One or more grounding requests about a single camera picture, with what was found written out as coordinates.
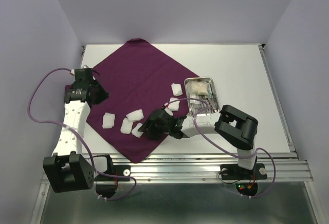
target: lavender wall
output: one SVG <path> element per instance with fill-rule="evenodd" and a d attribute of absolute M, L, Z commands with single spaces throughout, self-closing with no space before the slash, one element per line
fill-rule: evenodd
<path fill-rule="evenodd" d="M 46 72 L 78 66 L 81 45 L 57 0 L 0 1 L 0 223 L 29 223 L 59 129 L 31 122 L 27 102 Z M 70 79 L 59 73 L 45 82 L 36 116 L 62 119 Z"/>
<path fill-rule="evenodd" d="M 329 0 L 292 0 L 265 47 L 294 144 L 329 210 Z"/>
<path fill-rule="evenodd" d="M 83 44 L 265 43 L 290 0 L 59 0 Z"/>

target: maroon towel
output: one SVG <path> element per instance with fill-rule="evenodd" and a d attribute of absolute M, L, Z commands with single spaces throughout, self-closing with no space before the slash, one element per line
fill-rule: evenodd
<path fill-rule="evenodd" d="M 109 92 L 109 98 L 99 105 L 92 106 L 87 123 L 118 152 L 131 162 L 145 159 L 162 140 L 155 141 L 142 136 L 120 132 L 122 120 L 132 111 L 142 109 L 144 119 L 134 122 L 133 128 L 145 122 L 150 113 L 161 108 L 173 96 L 172 83 L 179 83 L 185 98 L 184 80 L 197 77 L 189 69 L 180 65 L 147 41 L 133 39 L 108 56 L 94 67 L 100 74 L 96 76 L 101 85 Z M 187 101 L 181 101 L 175 117 L 189 112 Z M 104 113 L 115 114 L 115 126 L 103 129 Z"/>

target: metal tray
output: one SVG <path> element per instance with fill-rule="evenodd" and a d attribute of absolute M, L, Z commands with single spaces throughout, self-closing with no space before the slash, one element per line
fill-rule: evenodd
<path fill-rule="evenodd" d="M 189 82 L 204 82 L 208 83 L 208 95 L 196 95 L 192 94 L 190 90 L 188 89 L 188 83 Z M 199 78 L 188 78 L 185 79 L 184 81 L 184 86 L 185 86 L 185 91 L 186 91 L 186 96 L 187 98 L 197 98 L 203 101 L 206 101 L 209 104 L 209 109 L 201 112 L 197 116 L 204 116 L 204 115 L 209 115 L 213 114 L 215 112 L 218 112 L 220 110 L 219 104 L 218 104 L 218 98 L 216 94 L 216 89 L 214 85 L 214 81 L 210 77 L 199 77 Z M 200 109 L 205 107 L 205 104 L 202 102 L 198 101 L 193 101 L 193 100 L 187 100 L 188 106 L 189 106 L 189 111 L 190 115 L 193 117 L 194 114 L 199 111 Z"/>

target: white table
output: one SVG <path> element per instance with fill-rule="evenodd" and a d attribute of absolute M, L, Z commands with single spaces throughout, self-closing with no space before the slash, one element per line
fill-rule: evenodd
<path fill-rule="evenodd" d="M 87 45 L 81 65 L 94 67 L 120 46 Z M 211 77 L 215 83 L 220 107 L 230 104 L 257 118 L 259 126 L 255 140 L 256 147 L 263 147 L 270 153 L 290 152 L 258 44 L 154 44 L 154 46 L 197 75 Z M 236 153 L 236 149 L 220 135 L 208 136 L 226 150 Z M 118 155 L 117 150 L 89 125 L 86 125 L 84 137 L 92 153 Z M 181 140 L 167 137 L 152 155 L 220 153 L 222 152 L 201 136 L 195 136 Z"/>

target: white enclosure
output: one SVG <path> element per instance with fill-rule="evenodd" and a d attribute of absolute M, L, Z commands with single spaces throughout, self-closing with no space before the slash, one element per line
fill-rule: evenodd
<path fill-rule="evenodd" d="M 59 0 L 83 44 L 266 43 L 290 0 Z"/>
<path fill-rule="evenodd" d="M 30 223 L 42 160 L 59 127 L 34 124 L 29 96 L 45 73 L 76 68 L 82 45 L 266 43 L 265 53 L 297 152 L 310 164 L 329 209 L 326 183 L 329 98 L 328 0 L 1 0 L 0 223 Z M 32 112 L 62 120 L 64 85 L 56 73 Z"/>

